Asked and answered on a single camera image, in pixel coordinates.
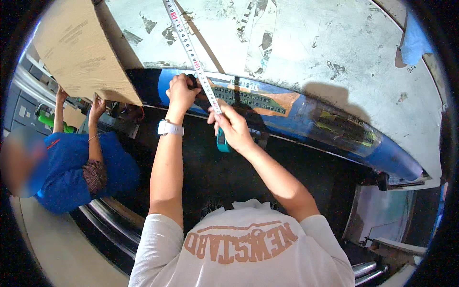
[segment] cardboard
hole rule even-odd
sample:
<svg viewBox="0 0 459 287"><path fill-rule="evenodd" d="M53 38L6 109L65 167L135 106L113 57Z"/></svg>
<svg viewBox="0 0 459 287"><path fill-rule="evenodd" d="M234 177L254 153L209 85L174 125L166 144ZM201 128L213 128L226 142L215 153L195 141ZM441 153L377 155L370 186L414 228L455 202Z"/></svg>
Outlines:
<svg viewBox="0 0 459 287"><path fill-rule="evenodd" d="M56 0L38 26L34 46L72 97L100 97L141 106L99 23L91 0Z"/></svg>
<svg viewBox="0 0 459 287"><path fill-rule="evenodd" d="M85 119L86 116L81 113L80 109L74 109L70 105L64 107L64 122L68 126L79 129Z"/></svg>

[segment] blue cloth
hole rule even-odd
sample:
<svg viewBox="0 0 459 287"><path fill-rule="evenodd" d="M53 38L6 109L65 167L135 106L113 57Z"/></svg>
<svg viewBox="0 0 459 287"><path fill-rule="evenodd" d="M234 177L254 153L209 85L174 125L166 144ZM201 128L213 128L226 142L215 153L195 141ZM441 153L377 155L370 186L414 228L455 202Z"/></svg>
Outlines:
<svg viewBox="0 0 459 287"><path fill-rule="evenodd" d="M411 13L408 13L405 38L400 50L402 61L407 65L416 65L423 54L433 53L429 40Z"/></svg>
<svg viewBox="0 0 459 287"><path fill-rule="evenodd" d="M45 138L49 170L41 190L35 195L47 210L62 214L91 202L83 178L83 165L89 158L88 135L53 133ZM139 167L126 153L114 132L100 136L107 186L96 198L134 192L139 183Z"/></svg>

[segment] blue roller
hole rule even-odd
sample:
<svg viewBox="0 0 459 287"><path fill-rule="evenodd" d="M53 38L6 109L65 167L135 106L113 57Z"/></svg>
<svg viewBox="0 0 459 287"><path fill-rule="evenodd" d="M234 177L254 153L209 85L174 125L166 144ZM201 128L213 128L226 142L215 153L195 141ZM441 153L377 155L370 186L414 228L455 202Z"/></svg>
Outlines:
<svg viewBox="0 0 459 287"><path fill-rule="evenodd" d="M151 103L142 98L144 103L168 106L166 90L169 88L169 81L180 73L194 74L195 71L161 70L158 78L159 102ZM257 113L245 115L249 126L255 129L258 128L256 121L262 121L270 132L293 137L302 142L312 139L323 143L322 147L325 146L327 150L347 151L347 158L405 180L416 180L423 172L419 163L393 140L343 110L305 95L251 79L216 73L208 73L207 77L215 85L213 89L216 89L216 97L221 97L231 104L238 95L238 104L248 107L249 110L258 109ZM234 86L238 86L240 91L235 92ZM297 99L288 107L277 103L273 100L275 97L271 96L289 93L296 95ZM197 105L191 110L207 115L207 112ZM257 120L252 121L253 116L256 116Z"/></svg>

